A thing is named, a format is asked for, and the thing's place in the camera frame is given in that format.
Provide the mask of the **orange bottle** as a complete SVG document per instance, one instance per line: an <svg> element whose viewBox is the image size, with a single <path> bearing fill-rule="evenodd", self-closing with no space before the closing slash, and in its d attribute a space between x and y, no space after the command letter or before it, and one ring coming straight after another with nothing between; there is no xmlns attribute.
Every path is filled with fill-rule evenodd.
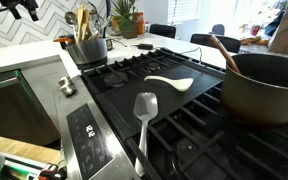
<svg viewBox="0 0 288 180"><path fill-rule="evenodd" d="M143 12L136 12L136 21L137 21L137 34L144 34L145 32L145 23L144 23L144 13Z"/></svg>

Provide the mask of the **dark cooking pot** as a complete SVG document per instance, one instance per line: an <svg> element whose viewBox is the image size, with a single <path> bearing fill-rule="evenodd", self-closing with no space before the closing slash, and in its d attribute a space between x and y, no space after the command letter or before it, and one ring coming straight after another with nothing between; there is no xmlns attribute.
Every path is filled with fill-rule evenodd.
<svg viewBox="0 0 288 180"><path fill-rule="evenodd" d="M253 126L288 124L288 58L239 54L233 60L241 73L226 67L220 98L225 110Z"/></svg>

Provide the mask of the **silver metal spatula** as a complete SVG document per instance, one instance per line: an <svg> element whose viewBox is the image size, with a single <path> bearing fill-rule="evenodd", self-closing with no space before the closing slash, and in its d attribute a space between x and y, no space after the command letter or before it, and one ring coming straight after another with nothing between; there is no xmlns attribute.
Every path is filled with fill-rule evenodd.
<svg viewBox="0 0 288 180"><path fill-rule="evenodd" d="M136 96L133 114L141 121L139 149L147 156L147 128L150 120L158 114L157 97L152 92L139 93Z"/></svg>

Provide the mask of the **black stove control panel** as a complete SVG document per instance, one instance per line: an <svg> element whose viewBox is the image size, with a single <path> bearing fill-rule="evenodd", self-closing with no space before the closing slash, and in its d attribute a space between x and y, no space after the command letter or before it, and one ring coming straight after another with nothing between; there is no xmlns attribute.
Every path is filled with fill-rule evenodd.
<svg viewBox="0 0 288 180"><path fill-rule="evenodd" d="M108 150L106 140L87 104L66 116L82 180L90 180L114 155Z"/></svg>

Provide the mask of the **black dining chair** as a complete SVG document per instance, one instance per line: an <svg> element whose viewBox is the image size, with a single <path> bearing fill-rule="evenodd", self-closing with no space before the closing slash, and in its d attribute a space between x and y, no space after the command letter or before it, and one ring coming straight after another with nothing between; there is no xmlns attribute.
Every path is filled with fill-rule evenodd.
<svg viewBox="0 0 288 180"><path fill-rule="evenodd" d="M190 42L208 47L214 47L214 44L210 40L211 34L193 34ZM241 47L241 42L235 38L219 36L217 39L223 44L227 51L238 53Z"/></svg>
<svg viewBox="0 0 288 180"><path fill-rule="evenodd" d="M149 32L164 37L175 38L176 28L174 26L152 24Z"/></svg>

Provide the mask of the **black flat griddle plate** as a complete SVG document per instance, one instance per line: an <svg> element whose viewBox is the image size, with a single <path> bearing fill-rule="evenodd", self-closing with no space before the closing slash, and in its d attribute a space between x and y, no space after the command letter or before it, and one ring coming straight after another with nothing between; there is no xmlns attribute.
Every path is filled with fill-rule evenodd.
<svg viewBox="0 0 288 180"><path fill-rule="evenodd" d="M141 121L133 114L135 99L139 93L152 92L156 95L158 115L155 120L161 120L221 81L218 77L186 65L178 65L156 73L156 76L169 79L193 78L193 84L185 92L180 92L163 81L145 81L145 76L136 78L128 72L126 75L127 84L97 95L97 100L113 125L113 129L123 141L141 132Z"/></svg>

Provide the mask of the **silver stove knob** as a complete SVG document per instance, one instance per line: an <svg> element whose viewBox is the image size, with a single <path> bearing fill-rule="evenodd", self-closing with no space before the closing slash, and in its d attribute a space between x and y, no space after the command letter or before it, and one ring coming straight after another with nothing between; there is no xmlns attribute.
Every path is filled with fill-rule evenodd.
<svg viewBox="0 0 288 180"><path fill-rule="evenodd" d="M69 97L73 95L76 91L75 85L72 82L71 78L69 76L62 77L58 84L60 86L60 91L66 96Z"/></svg>

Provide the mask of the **wooden utensils in crock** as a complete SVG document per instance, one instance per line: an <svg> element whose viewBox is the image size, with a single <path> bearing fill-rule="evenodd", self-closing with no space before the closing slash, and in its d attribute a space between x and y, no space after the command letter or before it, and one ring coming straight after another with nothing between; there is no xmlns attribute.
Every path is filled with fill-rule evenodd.
<svg viewBox="0 0 288 180"><path fill-rule="evenodd" d="M97 9L92 3L81 3L75 12L68 11L65 13L64 19L72 27L76 43L95 39L99 36L93 15L97 16Z"/></svg>

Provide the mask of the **stainless dishwasher front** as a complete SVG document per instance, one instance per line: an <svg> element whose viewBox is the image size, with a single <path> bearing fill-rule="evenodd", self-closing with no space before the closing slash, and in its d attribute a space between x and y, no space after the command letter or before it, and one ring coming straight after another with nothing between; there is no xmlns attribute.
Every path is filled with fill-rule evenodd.
<svg viewBox="0 0 288 180"><path fill-rule="evenodd" d="M0 136L41 146L60 139L20 70L0 73Z"/></svg>

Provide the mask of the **black gas stove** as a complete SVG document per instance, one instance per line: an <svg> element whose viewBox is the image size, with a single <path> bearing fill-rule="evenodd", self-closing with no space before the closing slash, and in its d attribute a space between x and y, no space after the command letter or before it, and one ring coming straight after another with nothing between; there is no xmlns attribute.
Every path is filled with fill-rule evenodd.
<svg viewBox="0 0 288 180"><path fill-rule="evenodd" d="M97 95L136 78L156 76L178 65L221 81L147 128L147 156L140 135L123 141L113 129ZM206 63L160 49L84 70L74 77L75 93L57 100L69 180L82 180L66 116L87 104L114 159L90 180L288 180L288 125L262 129L236 121L220 104L224 73Z"/></svg>

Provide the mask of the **potted green plant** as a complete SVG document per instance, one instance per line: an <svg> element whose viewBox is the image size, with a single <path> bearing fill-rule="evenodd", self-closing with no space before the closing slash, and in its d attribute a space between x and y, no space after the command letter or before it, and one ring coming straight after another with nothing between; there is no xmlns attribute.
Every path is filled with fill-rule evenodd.
<svg viewBox="0 0 288 180"><path fill-rule="evenodd" d="M112 15L118 18L118 25L125 39L137 37L135 0L113 0Z"/></svg>

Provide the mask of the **wooden spoon in pot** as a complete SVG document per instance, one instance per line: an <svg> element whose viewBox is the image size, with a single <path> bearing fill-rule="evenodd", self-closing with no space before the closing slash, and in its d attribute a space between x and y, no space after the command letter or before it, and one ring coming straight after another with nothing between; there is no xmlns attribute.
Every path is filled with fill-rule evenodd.
<svg viewBox="0 0 288 180"><path fill-rule="evenodd" d="M223 57L226 60L226 63L229 65L229 67L234 70L236 73L241 74L240 69L238 66L235 64L232 56L228 53L224 45L220 42L220 40L215 36L211 35L210 36L210 41L214 44L214 46L221 52Z"/></svg>

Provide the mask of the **grey utensil holder crock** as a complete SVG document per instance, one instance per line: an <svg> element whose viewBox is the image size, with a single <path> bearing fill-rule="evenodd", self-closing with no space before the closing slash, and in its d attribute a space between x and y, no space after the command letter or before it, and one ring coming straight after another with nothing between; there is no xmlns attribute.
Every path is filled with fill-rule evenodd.
<svg viewBox="0 0 288 180"><path fill-rule="evenodd" d="M107 45L103 38L80 41L67 47L79 70L91 69L107 63Z"/></svg>

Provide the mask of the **white plastic rice spoon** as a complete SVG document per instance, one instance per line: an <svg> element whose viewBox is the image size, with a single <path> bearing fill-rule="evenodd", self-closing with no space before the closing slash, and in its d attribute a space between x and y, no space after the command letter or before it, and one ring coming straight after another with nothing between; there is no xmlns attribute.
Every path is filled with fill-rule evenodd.
<svg viewBox="0 0 288 180"><path fill-rule="evenodd" d="M174 79L169 79L169 78L162 77L162 76L146 76L144 80L145 81L147 80L163 81L163 82L168 83L169 85L171 85L172 87L174 87L176 90L180 92L187 91L194 82L193 78L182 78L182 79L174 80Z"/></svg>

